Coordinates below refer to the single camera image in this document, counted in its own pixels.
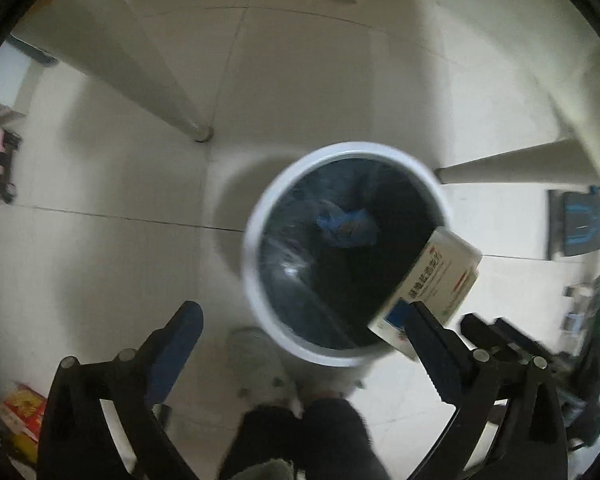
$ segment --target floor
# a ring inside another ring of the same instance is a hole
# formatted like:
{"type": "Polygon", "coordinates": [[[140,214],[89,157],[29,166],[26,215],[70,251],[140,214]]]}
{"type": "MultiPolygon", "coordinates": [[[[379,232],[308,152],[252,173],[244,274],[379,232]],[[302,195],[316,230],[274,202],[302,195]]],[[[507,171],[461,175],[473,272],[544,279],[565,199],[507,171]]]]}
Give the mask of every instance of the floor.
{"type": "MultiPolygon", "coordinates": [[[[242,231],[280,170],[343,140],[390,144],[436,168],[562,131],[533,76],[435,2],[128,2],[216,134],[197,144],[65,64],[45,70],[14,125],[17,203],[0,205],[0,393],[12,380],[47,393],[62,357],[109,360],[195,300],[205,331],[169,403],[176,445],[209,480],[247,408],[223,346],[254,323],[242,231]]],[[[562,288],[584,263],[543,261],[546,189],[444,187],[452,228],[485,254],[458,316],[504,316],[556,346],[562,288]]],[[[351,400],[403,479],[452,410],[400,354],[366,385],[351,400]]]]}

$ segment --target person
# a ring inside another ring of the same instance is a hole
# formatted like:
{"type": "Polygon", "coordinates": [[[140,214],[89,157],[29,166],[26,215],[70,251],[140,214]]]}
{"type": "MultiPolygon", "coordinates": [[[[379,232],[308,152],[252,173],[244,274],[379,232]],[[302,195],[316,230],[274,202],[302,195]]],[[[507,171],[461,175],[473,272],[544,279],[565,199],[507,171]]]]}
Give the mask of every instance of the person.
{"type": "Polygon", "coordinates": [[[389,480],[365,423],[344,398],[354,381],[318,373],[296,388],[275,343],[256,328],[234,332],[227,344],[241,396],[252,409],[218,480],[292,480],[300,470],[306,480],[389,480]],[[304,405],[301,418],[291,410],[296,396],[304,405]]]}

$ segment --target trash can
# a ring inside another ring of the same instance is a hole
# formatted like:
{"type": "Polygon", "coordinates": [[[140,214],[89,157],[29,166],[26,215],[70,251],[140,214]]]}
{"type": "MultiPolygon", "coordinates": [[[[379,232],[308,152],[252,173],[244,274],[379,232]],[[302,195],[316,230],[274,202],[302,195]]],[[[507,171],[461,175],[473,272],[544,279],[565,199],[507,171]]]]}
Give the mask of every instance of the trash can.
{"type": "Polygon", "coordinates": [[[322,365],[369,362],[390,347],[367,328],[450,209],[431,171],[372,142],[304,156],[256,204],[242,278],[263,330],[322,365]]]}

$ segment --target white shoe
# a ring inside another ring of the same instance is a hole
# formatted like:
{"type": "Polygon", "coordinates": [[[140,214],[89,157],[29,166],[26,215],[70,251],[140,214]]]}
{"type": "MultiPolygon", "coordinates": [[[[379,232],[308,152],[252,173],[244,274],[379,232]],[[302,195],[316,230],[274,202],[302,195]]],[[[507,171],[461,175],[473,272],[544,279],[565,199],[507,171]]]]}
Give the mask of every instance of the white shoe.
{"type": "Polygon", "coordinates": [[[259,328],[245,328],[230,334],[226,344],[229,363],[240,383],[240,396],[254,407],[289,407],[296,398],[296,386],[272,339],[259,328]]]}

